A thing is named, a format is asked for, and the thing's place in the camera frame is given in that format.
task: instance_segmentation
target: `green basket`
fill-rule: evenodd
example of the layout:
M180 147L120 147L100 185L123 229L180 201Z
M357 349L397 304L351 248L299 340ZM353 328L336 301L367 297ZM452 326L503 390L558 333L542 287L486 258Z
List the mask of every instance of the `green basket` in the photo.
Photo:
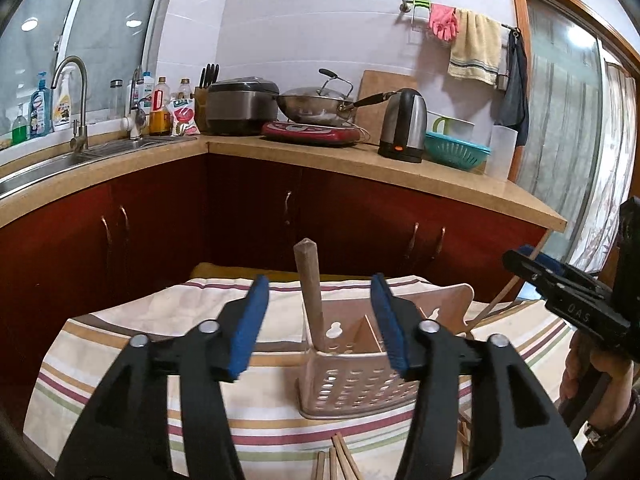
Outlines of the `green basket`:
M478 167L491 153L486 146L434 132L424 134L424 149L434 162L463 171Z

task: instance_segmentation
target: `red induction stove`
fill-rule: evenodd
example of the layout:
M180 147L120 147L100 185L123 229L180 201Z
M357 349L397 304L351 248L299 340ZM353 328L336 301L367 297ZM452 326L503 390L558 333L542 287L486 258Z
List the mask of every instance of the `red induction stove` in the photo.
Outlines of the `red induction stove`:
M357 128L281 122L266 123L262 127L262 134L269 140L313 146L353 146L360 140L360 131Z

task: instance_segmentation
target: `cutting board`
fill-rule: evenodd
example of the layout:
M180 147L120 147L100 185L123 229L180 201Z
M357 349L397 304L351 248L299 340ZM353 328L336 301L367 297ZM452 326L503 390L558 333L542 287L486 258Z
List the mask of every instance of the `cutting board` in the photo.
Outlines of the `cutting board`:
M392 72L379 72L378 70L365 70L360 82L358 99L363 99L380 92L391 92L401 88L418 89L415 77L410 75L394 74ZM385 118L386 106L388 103L365 106L359 108L356 114L356 124L364 128L371 134L368 144L380 143L380 133L382 133L382 121Z

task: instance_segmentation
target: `snack bag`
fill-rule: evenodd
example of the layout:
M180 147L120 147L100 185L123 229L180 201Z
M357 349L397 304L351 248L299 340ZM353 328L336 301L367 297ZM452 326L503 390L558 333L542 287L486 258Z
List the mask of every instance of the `snack bag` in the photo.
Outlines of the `snack bag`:
M199 135L200 130L196 126L196 101L195 99L174 99L169 102L169 112L174 120L172 136Z

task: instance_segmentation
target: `dark cloth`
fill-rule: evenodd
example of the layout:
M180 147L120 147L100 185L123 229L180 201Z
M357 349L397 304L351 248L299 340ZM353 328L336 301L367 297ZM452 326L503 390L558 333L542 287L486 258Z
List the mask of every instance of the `dark cloth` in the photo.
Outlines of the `dark cloth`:
M600 447L589 442L582 450L588 480L640 479L640 397L633 392L635 411L631 420L611 440Z
M519 32L512 30L507 47L509 82L496 124L516 130L516 146L524 146L529 137L529 99L527 98L527 54Z

